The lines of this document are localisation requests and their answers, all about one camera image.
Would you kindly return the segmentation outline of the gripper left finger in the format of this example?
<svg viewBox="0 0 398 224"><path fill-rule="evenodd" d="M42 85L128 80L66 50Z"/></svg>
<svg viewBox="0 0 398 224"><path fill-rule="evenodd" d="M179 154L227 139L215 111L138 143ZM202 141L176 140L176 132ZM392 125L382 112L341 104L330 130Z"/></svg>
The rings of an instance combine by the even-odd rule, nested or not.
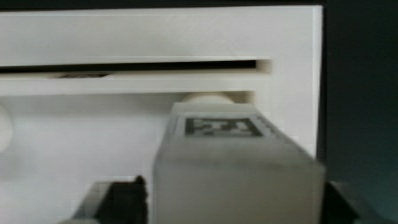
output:
<svg viewBox="0 0 398 224"><path fill-rule="evenodd" d="M147 224L146 179L98 182L64 224Z"/></svg>

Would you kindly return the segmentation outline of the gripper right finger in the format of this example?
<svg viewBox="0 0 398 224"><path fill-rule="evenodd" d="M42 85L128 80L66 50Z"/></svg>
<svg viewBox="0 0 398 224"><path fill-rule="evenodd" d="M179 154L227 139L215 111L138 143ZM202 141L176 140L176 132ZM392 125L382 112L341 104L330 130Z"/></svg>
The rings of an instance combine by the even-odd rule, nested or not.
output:
<svg viewBox="0 0 398 224"><path fill-rule="evenodd" d="M352 186L337 181L325 184L321 224L375 224L378 215Z"/></svg>

